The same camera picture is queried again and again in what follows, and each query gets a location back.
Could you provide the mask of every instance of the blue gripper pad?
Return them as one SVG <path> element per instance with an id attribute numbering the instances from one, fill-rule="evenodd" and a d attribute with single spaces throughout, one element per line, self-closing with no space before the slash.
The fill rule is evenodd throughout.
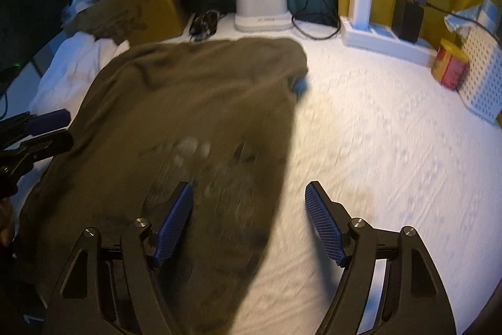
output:
<path id="1" fill-rule="evenodd" d="M 342 234 L 312 183 L 309 183 L 305 188 L 305 205 L 321 238 L 326 254 L 331 260 L 335 260 L 337 265 L 340 265 L 342 260 L 345 259 Z"/>
<path id="2" fill-rule="evenodd" d="M 157 249 L 153 256 L 157 266 L 172 256 L 192 207 L 193 190 L 192 186 L 187 183 L 176 199 L 162 227 L 159 229 Z"/>

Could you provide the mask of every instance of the white perforated basket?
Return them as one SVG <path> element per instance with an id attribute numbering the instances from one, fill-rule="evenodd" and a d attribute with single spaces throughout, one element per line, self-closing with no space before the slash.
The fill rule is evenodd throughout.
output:
<path id="1" fill-rule="evenodd" d="M 502 109 L 502 54 L 497 42 L 481 28 L 470 30 L 462 46 L 469 66 L 458 87 L 471 111 L 494 123 Z"/>

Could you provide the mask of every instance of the white power strip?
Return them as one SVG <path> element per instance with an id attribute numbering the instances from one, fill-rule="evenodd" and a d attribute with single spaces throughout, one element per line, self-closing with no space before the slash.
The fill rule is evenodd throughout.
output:
<path id="1" fill-rule="evenodd" d="M 342 42 L 345 46 L 372 50 L 385 55 L 405 59 L 420 66 L 431 67 L 437 51 L 425 40 L 416 43 L 399 39 L 390 27 L 370 23 L 366 31 L 354 29 L 348 18 L 340 17 L 342 22 Z"/>

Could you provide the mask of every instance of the table surface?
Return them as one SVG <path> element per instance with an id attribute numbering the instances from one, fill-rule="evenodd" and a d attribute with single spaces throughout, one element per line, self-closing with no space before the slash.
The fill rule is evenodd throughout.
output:
<path id="1" fill-rule="evenodd" d="M 330 28 L 302 27 L 318 36 Z M 278 216 L 265 260 L 233 333 L 314 333 L 341 270 L 325 256 L 304 206 L 319 180 L 333 201 L 373 227 L 414 226 L 441 275 L 458 333 L 476 318 L 502 276 L 502 130 L 469 112 L 430 70 L 313 41 L 295 29 L 240 33 L 223 18 L 212 40 L 292 37 L 304 48 L 308 90 L 296 107 Z M 187 31 L 168 42 L 189 39 Z M 360 330 L 380 300 L 378 261 Z"/>

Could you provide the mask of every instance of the metal screw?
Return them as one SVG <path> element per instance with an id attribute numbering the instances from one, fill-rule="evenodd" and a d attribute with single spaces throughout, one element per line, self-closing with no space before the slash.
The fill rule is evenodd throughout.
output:
<path id="1" fill-rule="evenodd" d="M 134 226 L 136 227 L 145 227 L 148 224 L 148 219 L 146 217 L 138 217 L 134 221 Z"/>
<path id="2" fill-rule="evenodd" d="M 354 219 L 351 220 L 352 226 L 354 227 L 365 227 L 366 222 L 361 219 L 360 217 L 355 217 Z"/>
<path id="3" fill-rule="evenodd" d="M 403 232 L 405 233 L 406 236 L 415 236 L 417 234 L 415 228 L 411 226 L 404 226 Z"/>
<path id="4" fill-rule="evenodd" d="M 88 227 L 84 230 L 84 237 L 93 237 L 96 234 L 96 229 L 93 227 Z"/>

